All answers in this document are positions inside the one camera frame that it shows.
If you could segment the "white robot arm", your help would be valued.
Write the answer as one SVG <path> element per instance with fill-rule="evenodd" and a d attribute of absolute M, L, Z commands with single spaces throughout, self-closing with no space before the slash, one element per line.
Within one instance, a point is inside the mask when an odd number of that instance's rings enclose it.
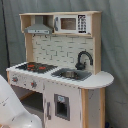
<path fill-rule="evenodd" d="M 10 128 L 43 128 L 41 119 L 28 112 L 0 75 L 0 124 Z"/>

